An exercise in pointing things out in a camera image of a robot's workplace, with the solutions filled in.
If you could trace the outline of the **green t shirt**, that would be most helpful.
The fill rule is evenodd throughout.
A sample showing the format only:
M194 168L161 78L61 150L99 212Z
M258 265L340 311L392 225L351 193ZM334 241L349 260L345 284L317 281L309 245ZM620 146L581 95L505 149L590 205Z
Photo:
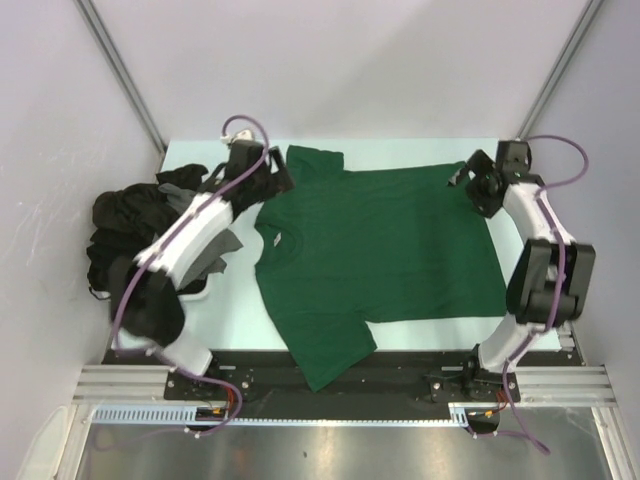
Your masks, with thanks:
M293 190L255 221L255 276L311 390L376 350L373 323L504 314L487 223L448 184L455 165L349 171L339 152L294 145L286 164Z

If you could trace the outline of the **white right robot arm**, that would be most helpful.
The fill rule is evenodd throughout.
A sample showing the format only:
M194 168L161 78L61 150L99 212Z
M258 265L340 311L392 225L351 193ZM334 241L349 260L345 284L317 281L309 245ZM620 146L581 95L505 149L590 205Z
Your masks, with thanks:
M483 217L505 211L523 242L507 284L503 320L453 378L473 401L509 391L522 357L549 331L577 320L586 302L595 249L561 224L548 198L553 186L532 173L532 161L528 142L501 140L495 156L475 151L448 181L465 186Z

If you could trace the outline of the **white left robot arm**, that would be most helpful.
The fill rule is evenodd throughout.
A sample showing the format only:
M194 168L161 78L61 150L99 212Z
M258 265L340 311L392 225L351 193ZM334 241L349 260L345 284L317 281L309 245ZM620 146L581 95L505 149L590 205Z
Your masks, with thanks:
M257 140L249 129L224 140L227 160L179 218L133 258L115 260L108 272L114 330L148 340L171 366L188 373L187 389L202 400L219 392L221 376L210 368L210 349L185 325L180 287L244 211L294 187L279 147Z

